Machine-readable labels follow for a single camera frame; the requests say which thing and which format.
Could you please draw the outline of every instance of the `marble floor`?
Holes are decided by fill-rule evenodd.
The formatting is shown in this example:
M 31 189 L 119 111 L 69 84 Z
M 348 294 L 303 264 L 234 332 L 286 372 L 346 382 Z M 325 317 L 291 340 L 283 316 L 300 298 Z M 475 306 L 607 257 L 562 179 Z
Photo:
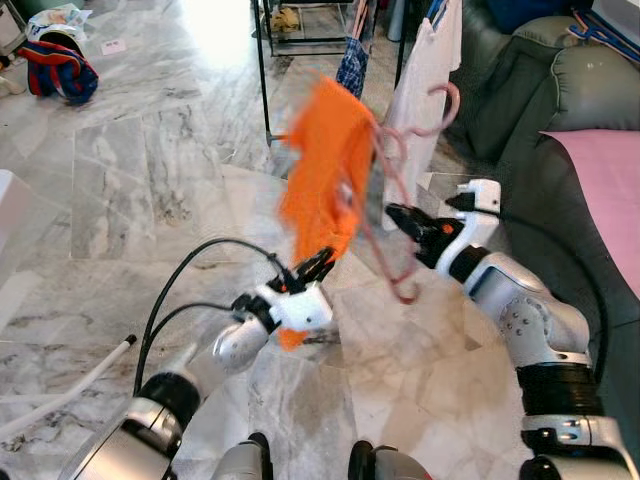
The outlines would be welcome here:
M 176 263 L 202 240 L 241 236 L 285 260 L 291 251 L 274 211 L 295 155 L 264 142 L 248 2 L 89 0 L 86 8 L 86 53 L 100 74 L 92 101 L 0 99 L 0 168 L 34 193 L 0 255 L 0 423 L 66 390 L 129 333 L 140 335 Z M 382 118 L 397 46 L 379 37 L 363 101 Z M 115 38 L 126 52 L 102 56 L 99 45 Z M 267 58 L 274 131 L 308 89 L 309 68 L 333 76 L 338 62 Z M 432 170 L 421 201 L 438 210 L 466 177 L 446 142 Z M 385 236 L 384 248 L 396 240 Z M 206 254 L 163 311 L 228 302 L 265 281 L 267 266 L 243 253 Z M 176 459 L 180 478 L 209 479 L 223 452 L 254 430 L 271 441 L 278 480 L 346 479 L 358 438 L 401 448 L 437 480 L 517 478 L 528 456 L 520 392 L 497 332 L 457 285 L 426 269 L 415 278 L 419 301 L 396 303 L 371 259 L 357 239 L 326 279 L 333 328 L 291 353 L 272 342 L 207 400 Z M 209 312 L 176 319 L 150 368 L 216 321 Z M 12 480 L 57 478 L 127 399 L 136 356 L 134 348 L 77 401 L 0 439 L 0 466 Z

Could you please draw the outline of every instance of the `blue patterned cloth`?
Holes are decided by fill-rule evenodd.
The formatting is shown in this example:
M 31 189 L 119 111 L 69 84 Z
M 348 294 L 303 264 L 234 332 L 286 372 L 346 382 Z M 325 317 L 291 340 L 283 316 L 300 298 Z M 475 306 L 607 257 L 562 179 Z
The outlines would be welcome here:
M 364 51 L 360 40 L 347 37 L 347 48 L 336 74 L 336 82 L 349 90 L 358 99 L 362 95 L 368 61 L 369 54 Z

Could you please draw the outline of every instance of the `pink blanket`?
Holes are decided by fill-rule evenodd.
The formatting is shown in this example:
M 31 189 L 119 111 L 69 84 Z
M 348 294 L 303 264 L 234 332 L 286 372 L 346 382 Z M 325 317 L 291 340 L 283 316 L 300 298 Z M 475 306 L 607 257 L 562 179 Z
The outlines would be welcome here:
M 569 152 L 598 232 L 640 298 L 640 132 L 542 133 Z

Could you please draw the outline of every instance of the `pink hanger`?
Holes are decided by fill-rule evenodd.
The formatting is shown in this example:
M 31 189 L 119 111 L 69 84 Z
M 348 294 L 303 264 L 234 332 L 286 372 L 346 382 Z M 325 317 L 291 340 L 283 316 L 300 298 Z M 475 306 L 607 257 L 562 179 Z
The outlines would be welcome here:
M 458 87 L 456 87 L 453 83 L 449 82 L 446 85 L 438 85 L 432 88 L 431 90 L 429 90 L 428 94 L 433 95 L 434 93 L 439 91 L 446 92 L 449 95 L 449 98 L 451 99 L 451 106 L 449 108 L 449 111 L 442 119 L 442 122 L 440 123 L 440 125 L 430 129 L 423 129 L 423 128 L 414 126 L 414 127 L 409 127 L 406 130 L 403 130 L 402 132 L 395 130 L 393 128 L 382 127 L 376 123 L 371 125 L 373 128 L 373 132 L 372 132 L 373 146 L 374 146 L 374 151 L 376 153 L 376 158 L 379 158 L 380 161 L 382 162 L 382 167 L 383 167 L 385 176 L 390 178 L 393 182 L 396 183 L 398 187 L 398 191 L 400 192 L 400 196 L 402 197 L 402 201 L 405 205 L 410 205 L 411 202 L 409 200 L 409 194 L 407 192 L 407 189 L 404 183 L 402 182 L 400 175 L 398 174 L 398 170 L 400 170 L 400 168 L 407 161 L 407 144 L 404 139 L 409 135 L 417 135 L 419 137 L 428 137 L 428 136 L 436 135 L 440 133 L 442 130 L 444 130 L 449 125 L 451 125 L 456 115 L 458 114 L 458 110 L 460 108 L 460 91 L 458 90 Z M 400 156 L 398 158 L 398 165 L 397 165 L 398 168 L 396 168 L 393 165 L 393 162 L 384 153 L 383 145 L 384 145 L 385 136 L 391 137 L 398 145 L 398 149 L 400 152 Z M 352 149 L 345 149 L 345 151 L 351 153 Z M 380 265 L 382 274 L 387 279 L 389 283 L 389 287 L 391 288 L 391 291 L 393 292 L 395 297 L 404 304 L 414 303 L 417 300 L 418 295 L 420 293 L 420 290 L 417 284 L 414 283 L 413 295 L 409 297 L 403 295 L 399 289 L 399 285 L 402 282 L 404 282 L 408 277 L 410 277 L 416 270 L 417 263 L 414 256 L 415 245 L 413 243 L 413 240 L 408 236 L 406 237 L 407 238 L 407 244 L 406 244 L 407 263 L 403 271 L 400 273 L 400 275 L 394 277 L 391 272 L 391 268 L 389 267 L 389 263 L 387 262 L 384 254 L 382 253 L 382 250 L 380 249 L 380 246 L 378 245 L 378 242 L 376 241 L 375 235 L 373 234 L 373 230 L 371 229 L 369 222 L 367 222 L 364 205 L 362 204 L 362 202 L 360 201 L 357 195 L 353 195 L 353 186 L 346 172 L 344 177 L 345 178 L 343 179 L 341 188 L 338 192 L 339 201 L 343 205 L 353 208 L 353 210 L 358 215 L 358 218 L 360 219 L 360 225 L 362 226 L 362 230 L 364 231 L 364 234 L 367 237 L 367 240 L 371 244 L 371 248 L 373 249 L 374 256 L 376 257 L 376 260 Z

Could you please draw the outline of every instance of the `white cloth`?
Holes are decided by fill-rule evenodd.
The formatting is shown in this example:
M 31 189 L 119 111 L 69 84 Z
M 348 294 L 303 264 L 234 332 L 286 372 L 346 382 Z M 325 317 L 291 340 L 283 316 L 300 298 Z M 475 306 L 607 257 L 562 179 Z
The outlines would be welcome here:
M 447 11 L 435 32 L 429 19 L 423 20 L 387 112 L 387 126 L 403 131 L 412 126 L 433 128 L 442 122 L 446 95 L 444 92 L 428 95 L 427 92 L 437 85 L 446 84 L 449 73 L 460 66 L 461 39 L 461 0 L 447 1 Z M 410 135 L 406 138 L 408 157 L 400 177 L 413 205 L 417 197 L 416 182 L 429 167 L 437 141 L 437 135 L 426 138 Z M 387 142 L 385 150 L 392 158 L 397 158 L 397 148 L 392 141 Z M 383 201 L 385 205 L 402 202 L 396 185 L 388 179 L 385 179 Z M 395 224 L 386 215 L 383 215 L 382 226 L 386 230 L 395 229 Z

